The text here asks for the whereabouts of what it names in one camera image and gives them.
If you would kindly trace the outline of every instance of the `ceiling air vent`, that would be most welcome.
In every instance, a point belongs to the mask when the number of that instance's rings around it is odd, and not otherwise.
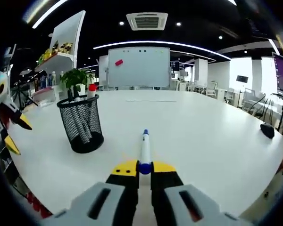
[[[168,13],[130,13],[127,20],[133,31],[164,30]]]

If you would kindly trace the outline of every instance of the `mesh pencil holder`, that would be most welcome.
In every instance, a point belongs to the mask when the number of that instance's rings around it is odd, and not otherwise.
[[[77,153],[89,153],[98,149],[104,142],[98,112],[99,95],[80,101],[61,100],[57,103],[71,148]]]

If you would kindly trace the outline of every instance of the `computer mouse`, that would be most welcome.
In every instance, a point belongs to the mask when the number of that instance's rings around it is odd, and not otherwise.
[[[272,139],[275,136],[275,129],[272,125],[263,123],[260,125],[260,128],[265,136]]]

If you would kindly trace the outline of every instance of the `blue marker cap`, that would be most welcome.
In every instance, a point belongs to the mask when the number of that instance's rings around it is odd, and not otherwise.
[[[139,171],[143,175],[151,173],[152,165],[148,163],[139,164]]]

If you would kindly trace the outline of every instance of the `shelf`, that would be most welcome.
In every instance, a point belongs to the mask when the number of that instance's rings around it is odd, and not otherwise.
[[[67,53],[60,53],[51,56],[45,60],[42,64],[35,68],[36,72],[41,70],[46,71],[46,73],[56,72],[56,75],[60,75],[61,71],[67,72],[73,69],[74,66],[74,56]]]

